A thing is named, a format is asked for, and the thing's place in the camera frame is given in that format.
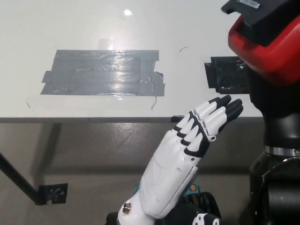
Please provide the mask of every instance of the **white robotic hand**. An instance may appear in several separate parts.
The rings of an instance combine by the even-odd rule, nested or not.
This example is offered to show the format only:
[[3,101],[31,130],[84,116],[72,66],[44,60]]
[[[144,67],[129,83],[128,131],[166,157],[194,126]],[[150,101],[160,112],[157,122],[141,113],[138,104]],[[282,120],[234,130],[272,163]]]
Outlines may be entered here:
[[168,131],[150,160],[138,192],[118,214],[120,225],[153,225],[164,218],[195,178],[200,159],[224,126],[243,111],[229,95],[205,102]]

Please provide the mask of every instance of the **table surface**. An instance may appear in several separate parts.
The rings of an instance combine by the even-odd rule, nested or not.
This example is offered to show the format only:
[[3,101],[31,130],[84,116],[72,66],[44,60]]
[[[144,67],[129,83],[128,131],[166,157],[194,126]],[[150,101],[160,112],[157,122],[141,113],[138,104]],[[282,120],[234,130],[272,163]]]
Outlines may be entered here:
[[[238,15],[226,0],[1,0],[0,119],[169,120],[219,96],[204,63],[234,56],[227,34]],[[159,50],[165,96],[40,95],[57,50]],[[260,117],[248,95],[244,117]]]

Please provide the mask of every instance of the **gray duct tape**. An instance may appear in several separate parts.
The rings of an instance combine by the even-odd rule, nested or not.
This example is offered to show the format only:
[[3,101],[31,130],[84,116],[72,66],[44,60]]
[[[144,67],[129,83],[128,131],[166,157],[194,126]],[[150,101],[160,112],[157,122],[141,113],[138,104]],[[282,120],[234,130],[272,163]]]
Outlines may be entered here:
[[154,50],[58,50],[42,95],[164,96]]

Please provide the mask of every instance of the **metal screw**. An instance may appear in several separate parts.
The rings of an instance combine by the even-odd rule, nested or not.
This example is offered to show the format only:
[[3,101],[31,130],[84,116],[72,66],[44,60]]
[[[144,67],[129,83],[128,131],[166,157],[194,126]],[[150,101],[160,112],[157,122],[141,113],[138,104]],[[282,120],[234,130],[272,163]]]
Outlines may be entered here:
[[124,212],[125,214],[129,214],[131,211],[131,203],[126,202],[124,203],[123,207],[122,207],[122,212]]

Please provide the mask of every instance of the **gray floor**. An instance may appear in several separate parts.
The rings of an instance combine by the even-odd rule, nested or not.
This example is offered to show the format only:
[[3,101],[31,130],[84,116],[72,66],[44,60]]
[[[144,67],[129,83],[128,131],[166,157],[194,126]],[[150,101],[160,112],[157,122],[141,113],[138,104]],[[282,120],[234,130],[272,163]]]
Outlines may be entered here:
[[[1,225],[102,225],[131,196],[168,123],[0,124],[1,153],[34,186],[68,183],[67,203],[36,206],[0,172]],[[200,163],[197,181],[224,219],[239,224],[248,167],[263,144],[260,120],[227,126]]]

